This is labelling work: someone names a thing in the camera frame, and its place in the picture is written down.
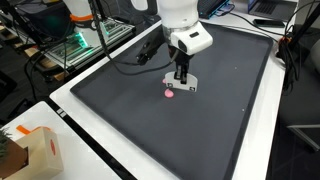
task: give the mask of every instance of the pink ball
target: pink ball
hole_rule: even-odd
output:
[[[172,98],[174,93],[170,90],[170,89],[166,89],[166,91],[164,91],[164,95],[167,97],[167,98]]]

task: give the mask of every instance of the desk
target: desk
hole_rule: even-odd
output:
[[[27,129],[47,126],[57,134],[64,171],[52,180],[121,179],[45,102],[36,104],[4,126],[13,140],[23,137],[15,129],[18,125]]]
[[[255,18],[254,16],[246,14],[244,2],[236,2],[235,5],[236,8],[234,13],[249,20],[253,20]],[[242,19],[232,15],[203,21],[213,24],[238,26],[257,30]],[[116,50],[111,54],[111,57],[117,56],[120,52],[131,46],[134,42],[153,30],[159,24],[160,22]],[[269,28],[268,30],[275,31],[277,33],[284,32],[284,29],[276,30]],[[276,35],[271,36],[276,39],[280,38],[280,36]],[[285,74],[282,61],[277,59],[274,55],[276,50],[277,47],[275,45],[269,56],[257,93],[256,101],[252,109],[233,175],[234,180],[262,180],[265,179],[266,176],[282,83]],[[50,98],[136,178],[141,180],[177,179],[177,177],[135,146],[115,128],[71,94],[70,88],[108,61],[108,58],[102,59],[97,64],[52,93]]]

